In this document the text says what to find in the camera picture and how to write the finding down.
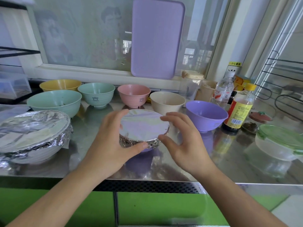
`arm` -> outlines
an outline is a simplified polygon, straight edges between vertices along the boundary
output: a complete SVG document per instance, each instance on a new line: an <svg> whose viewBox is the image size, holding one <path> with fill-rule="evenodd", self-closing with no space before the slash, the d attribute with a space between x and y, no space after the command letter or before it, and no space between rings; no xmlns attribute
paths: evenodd
<svg viewBox="0 0 303 227"><path fill-rule="evenodd" d="M177 145L163 135L159 139L178 166L202 184L231 227L287 227L215 166L207 154L199 131L188 116L170 112L161 119L172 122L181 131L183 143Z"/></svg>
<svg viewBox="0 0 303 227"><path fill-rule="evenodd" d="M120 147L120 121L127 113L128 110L122 110L108 114L77 169L7 226L65 226L78 206L100 182L147 147L147 143L140 143L127 149Z"/></svg>

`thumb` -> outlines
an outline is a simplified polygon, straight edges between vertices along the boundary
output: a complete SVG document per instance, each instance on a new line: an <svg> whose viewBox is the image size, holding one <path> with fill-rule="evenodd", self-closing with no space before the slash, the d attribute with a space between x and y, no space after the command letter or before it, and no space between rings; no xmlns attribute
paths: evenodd
<svg viewBox="0 0 303 227"><path fill-rule="evenodd" d="M126 151L127 151L127 155L129 158L139 154L142 150L148 148L148 144L146 142L143 142L143 143L138 143L134 146L131 146L131 147L128 147L126 148Z"/></svg>
<svg viewBox="0 0 303 227"><path fill-rule="evenodd" d="M166 135L159 135L158 139L166 146L170 153L175 152L179 148L179 146Z"/></svg>

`person's right hand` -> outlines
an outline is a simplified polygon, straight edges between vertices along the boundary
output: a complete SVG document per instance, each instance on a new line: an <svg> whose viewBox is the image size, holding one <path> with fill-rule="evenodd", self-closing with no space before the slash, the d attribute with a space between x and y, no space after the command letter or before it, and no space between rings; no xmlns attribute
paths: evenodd
<svg viewBox="0 0 303 227"><path fill-rule="evenodd" d="M166 135L158 137L167 147L176 164L194 177L207 176L216 166L210 159L201 135L190 118L182 113L169 112L162 116L161 120L172 122L182 134L181 145L177 145Z"/></svg>

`hand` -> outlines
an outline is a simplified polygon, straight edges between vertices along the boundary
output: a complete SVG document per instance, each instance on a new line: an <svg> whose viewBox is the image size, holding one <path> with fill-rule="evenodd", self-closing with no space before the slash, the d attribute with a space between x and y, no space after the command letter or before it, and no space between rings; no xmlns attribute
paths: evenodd
<svg viewBox="0 0 303 227"><path fill-rule="evenodd" d="M78 169L95 175L98 184L117 172L131 157L139 154L148 147L147 143L139 143L129 148L122 148L119 144L119 128L121 118L128 113L128 109L113 111L103 120L102 125L87 151Z"/></svg>
<svg viewBox="0 0 303 227"><path fill-rule="evenodd" d="M160 141L167 147L176 164L195 178L210 173L215 165L210 159L199 131L190 118L178 112L166 113L161 120L172 122L183 137L181 145L177 145L171 138L159 135Z"/></svg>

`green bowl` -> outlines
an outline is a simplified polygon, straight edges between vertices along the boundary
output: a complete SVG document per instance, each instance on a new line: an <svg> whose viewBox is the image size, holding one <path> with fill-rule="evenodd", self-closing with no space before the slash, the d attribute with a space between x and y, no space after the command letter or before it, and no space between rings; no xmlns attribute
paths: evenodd
<svg viewBox="0 0 303 227"><path fill-rule="evenodd" d="M81 93L77 91L48 91L30 97L27 100L27 105L34 111L49 109L62 111L72 118L77 114L80 108L81 98Z"/></svg>
<svg viewBox="0 0 303 227"><path fill-rule="evenodd" d="M78 87L84 100L93 107L105 107L114 95L115 86L106 83L88 83Z"/></svg>

